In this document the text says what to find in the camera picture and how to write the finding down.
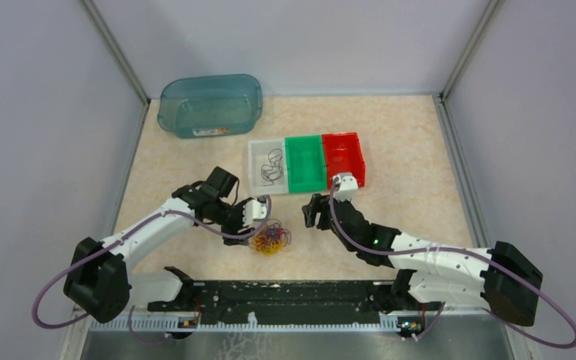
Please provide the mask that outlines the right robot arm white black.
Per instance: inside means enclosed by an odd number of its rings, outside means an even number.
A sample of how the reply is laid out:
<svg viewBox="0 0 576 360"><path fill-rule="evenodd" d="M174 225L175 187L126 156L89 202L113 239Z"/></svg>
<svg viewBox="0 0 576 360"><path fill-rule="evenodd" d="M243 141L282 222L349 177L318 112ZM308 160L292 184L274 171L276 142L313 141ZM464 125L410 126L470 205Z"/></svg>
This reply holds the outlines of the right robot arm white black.
<svg viewBox="0 0 576 360"><path fill-rule="evenodd" d="M501 320L533 326L542 272L513 244L459 248L371 223L349 201L314 194L301 207L304 225L331 231L343 246L371 266L397 270L392 298L402 309L445 302L491 311Z"/></svg>

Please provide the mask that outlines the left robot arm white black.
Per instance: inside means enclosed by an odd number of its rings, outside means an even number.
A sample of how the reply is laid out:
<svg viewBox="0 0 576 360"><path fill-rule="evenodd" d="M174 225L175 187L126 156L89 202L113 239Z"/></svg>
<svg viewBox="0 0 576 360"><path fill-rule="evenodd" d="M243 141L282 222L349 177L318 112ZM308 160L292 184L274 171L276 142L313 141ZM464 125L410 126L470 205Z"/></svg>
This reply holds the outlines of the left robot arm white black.
<svg viewBox="0 0 576 360"><path fill-rule="evenodd" d="M162 205L134 225L102 240L86 238L74 251L63 293L99 323L108 323L131 308L167 302L188 309L195 299L192 286L171 270L133 274L133 269L173 236L200 227L225 245L245 245L269 220L268 196L231 204L225 197L238 178L215 167L207 179L175 190Z"/></svg>

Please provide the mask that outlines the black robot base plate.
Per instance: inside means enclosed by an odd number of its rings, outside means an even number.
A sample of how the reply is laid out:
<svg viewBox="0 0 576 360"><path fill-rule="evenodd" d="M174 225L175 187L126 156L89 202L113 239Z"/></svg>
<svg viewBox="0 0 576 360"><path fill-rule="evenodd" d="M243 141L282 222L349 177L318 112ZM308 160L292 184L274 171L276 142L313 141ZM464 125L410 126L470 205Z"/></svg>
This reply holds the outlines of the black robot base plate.
<svg viewBox="0 0 576 360"><path fill-rule="evenodd" d="M150 312L191 312L202 325L243 325L254 314L270 326L376 324L396 311L422 305L389 280L187 281L171 301L153 301Z"/></svg>

